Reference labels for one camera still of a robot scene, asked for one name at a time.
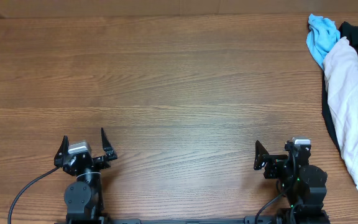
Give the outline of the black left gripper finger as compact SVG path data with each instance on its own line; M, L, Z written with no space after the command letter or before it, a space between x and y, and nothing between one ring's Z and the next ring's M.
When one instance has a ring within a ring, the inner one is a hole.
M107 135L104 131L104 128L101 128L101 141L102 141L103 151L106 154L107 160L112 161L112 160L117 159L117 154L116 154L113 146L109 142Z
M68 154L69 141L68 137L64 136L62 143L54 157L54 166L63 167L65 156Z

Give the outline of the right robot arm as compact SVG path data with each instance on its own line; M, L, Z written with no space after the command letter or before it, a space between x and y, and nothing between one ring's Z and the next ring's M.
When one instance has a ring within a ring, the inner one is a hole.
M286 154L269 154L260 141L255 142L254 170L265 169L266 179L275 179L278 195L267 202L255 215L254 223L286 224L330 224L323 210L323 200L327 194L328 174L309 163L311 140L292 138L283 149ZM261 213L285 197L289 208L281 208L272 217L262 217Z

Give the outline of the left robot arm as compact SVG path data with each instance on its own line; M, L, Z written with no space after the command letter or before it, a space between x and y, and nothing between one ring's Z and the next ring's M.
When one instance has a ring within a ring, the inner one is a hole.
M54 165L67 174L76 177L64 193L67 206L66 223L112 223L104 213L101 171L110 168L110 162L117 159L117 153L101 129L104 155L93 157L86 141L70 144L64 136L54 157Z

